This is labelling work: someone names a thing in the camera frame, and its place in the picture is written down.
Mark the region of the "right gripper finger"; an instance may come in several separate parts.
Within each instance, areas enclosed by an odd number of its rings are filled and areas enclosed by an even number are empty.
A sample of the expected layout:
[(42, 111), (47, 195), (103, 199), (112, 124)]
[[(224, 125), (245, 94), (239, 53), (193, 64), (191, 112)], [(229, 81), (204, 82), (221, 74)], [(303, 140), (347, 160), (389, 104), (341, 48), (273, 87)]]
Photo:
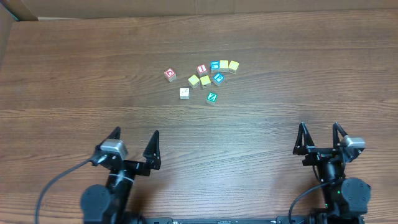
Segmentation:
[(346, 131), (337, 123), (333, 123), (333, 147), (337, 149), (340, 146), (346, 146), (345, 136), (348, 134)]
[(315, 150), (315, 144), (304, 122), (298, 127), (298, 135), (294, 145), (293, 154), (307, 155)]

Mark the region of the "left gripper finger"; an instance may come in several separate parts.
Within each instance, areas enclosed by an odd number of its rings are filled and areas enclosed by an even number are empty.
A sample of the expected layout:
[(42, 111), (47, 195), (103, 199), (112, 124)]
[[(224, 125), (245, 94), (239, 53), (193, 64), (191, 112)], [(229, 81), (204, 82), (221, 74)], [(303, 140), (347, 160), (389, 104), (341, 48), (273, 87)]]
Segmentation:
[(115, 129), (111, 132), (111, 134), (107, 138), (119, 140), (120, 136), (121, 136), (121, 128), (119, 126), (117, 126), (117, 127), (115, 127)]
[(146, 166), (149, 169), (159, 170), (161, 167), (159, 140), (160, 140), (160, 133), (158, 130), (156, 130), (154, 131), (143, 153), (143, 156), (146, 159)]

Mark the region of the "red apple block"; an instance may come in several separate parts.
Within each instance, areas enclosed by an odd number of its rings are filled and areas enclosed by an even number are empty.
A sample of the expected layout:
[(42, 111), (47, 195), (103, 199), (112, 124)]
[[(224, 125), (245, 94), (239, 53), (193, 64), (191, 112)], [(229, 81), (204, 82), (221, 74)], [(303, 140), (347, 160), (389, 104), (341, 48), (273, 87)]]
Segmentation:
[(172, 82), (177, 78), (177, 74), (175, 73), (175, 71), (172, 68), (167, 69), (164, 72), (165, 78), (169, 81)]

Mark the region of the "green Z block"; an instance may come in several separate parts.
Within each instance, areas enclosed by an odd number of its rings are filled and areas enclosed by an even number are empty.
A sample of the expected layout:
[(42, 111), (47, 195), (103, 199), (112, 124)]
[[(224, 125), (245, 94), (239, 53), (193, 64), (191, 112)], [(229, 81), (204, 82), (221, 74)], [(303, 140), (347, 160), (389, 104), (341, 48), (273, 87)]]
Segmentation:
[(209, 92), (208, 96), (206, 97), (206, 102), (210, 105), (215, 105), (218, 99), (218, 95), (213, 92)]

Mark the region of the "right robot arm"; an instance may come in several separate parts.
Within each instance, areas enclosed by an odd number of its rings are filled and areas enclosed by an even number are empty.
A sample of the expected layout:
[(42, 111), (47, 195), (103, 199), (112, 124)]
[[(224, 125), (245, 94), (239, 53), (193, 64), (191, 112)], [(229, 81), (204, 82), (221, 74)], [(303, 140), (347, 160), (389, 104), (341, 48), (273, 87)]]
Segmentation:
[(313, 169), (318, 185), (300, 194), (291, 204), (289, 223), (297, 223), (292, 212), (296, 203), (309, 193), (320, 189), (325, 201), (324, 208), (314, 208), (302, 219), (302, 223), (364, 223), (368, 212), (371, 186), (359, 178), (347, 178), (345, 168), (365, 150), (361, 137), (351, 137), (338, 124), (332, 127), (333, 146), (317, 148), (305, 125), (300, 123), (292, 154), (304, 156), (304, 166)]

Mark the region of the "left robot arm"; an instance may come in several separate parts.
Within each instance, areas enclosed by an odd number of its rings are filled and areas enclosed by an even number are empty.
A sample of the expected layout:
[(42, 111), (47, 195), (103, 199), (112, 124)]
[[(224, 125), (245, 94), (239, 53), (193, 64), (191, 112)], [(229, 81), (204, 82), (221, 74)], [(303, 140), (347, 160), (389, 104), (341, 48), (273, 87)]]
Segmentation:
[(161, 167), (160, 133), (154, 131), (147, 144), (143, 157), (144, 162), (127, 159), (125, 142), (121, 139), (121, 128), (112, 133), (95, 147), (90, 162), (93, 166), (103, 166), (110, 170), (105, 185), (92, 185), (82, 194), (80, 207), (84, 223), (145, 223), (142, 215), (126, 211), (134, 179), (139, 176), (150, 176), (152, 170)]

